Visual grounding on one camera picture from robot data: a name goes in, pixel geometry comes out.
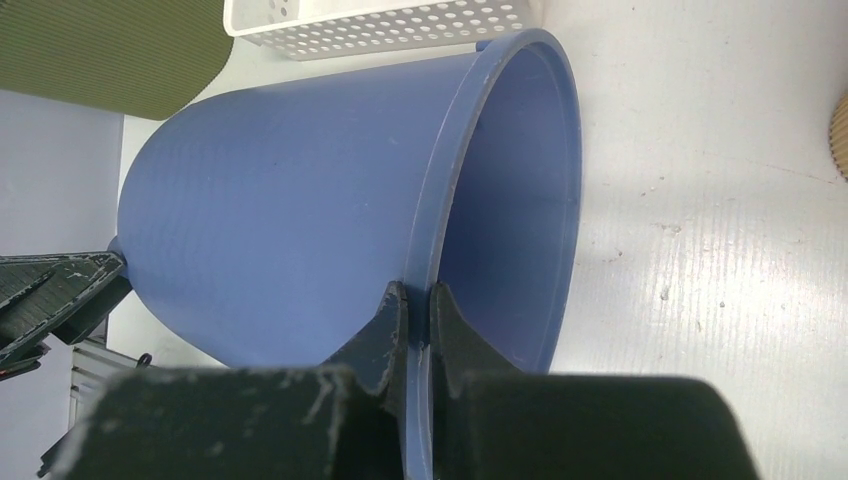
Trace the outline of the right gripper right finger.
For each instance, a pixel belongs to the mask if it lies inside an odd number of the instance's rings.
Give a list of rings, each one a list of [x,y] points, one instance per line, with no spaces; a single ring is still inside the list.
[[[434,459],[446,479],[754,479],[729,406],[683,377],[545,375],[512,365],[430,297]]]

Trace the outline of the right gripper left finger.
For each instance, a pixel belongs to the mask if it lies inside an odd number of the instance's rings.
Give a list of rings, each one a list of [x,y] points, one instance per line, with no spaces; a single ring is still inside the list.
[[[49,457],[53,479],[400,479],[406,293],[313,367],[113,376]]]

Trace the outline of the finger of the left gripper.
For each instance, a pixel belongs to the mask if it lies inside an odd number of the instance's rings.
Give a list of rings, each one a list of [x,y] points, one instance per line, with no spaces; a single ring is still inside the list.
[[[111,251],[1,259],[1,379],[40,367],[53,335],[82,342],[132,290]]]

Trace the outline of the blue plastic bucket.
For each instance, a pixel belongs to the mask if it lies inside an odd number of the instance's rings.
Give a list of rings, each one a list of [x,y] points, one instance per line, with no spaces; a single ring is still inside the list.
[[[571,65],[530,29],[187,107],[133,161],[115,245],[146,308],[230,367],[317,364],[403,283],[404,469],[430,479],[432,287],[515,366],[547,371],[581,185]]]

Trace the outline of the white perforated plastic tray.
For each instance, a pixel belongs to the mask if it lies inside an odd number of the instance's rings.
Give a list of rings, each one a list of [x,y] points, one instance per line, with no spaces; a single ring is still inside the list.
[[[490,40],[537,28],[537,0],[226,0],[234,38],[311,61]]]

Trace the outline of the yellow slatted waste bin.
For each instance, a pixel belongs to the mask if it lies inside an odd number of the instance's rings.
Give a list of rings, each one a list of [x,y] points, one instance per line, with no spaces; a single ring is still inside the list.
[[[837,102],[829,123],[828,143],[835,168],[843,179],[848,178],[848,95],[844,93]]]

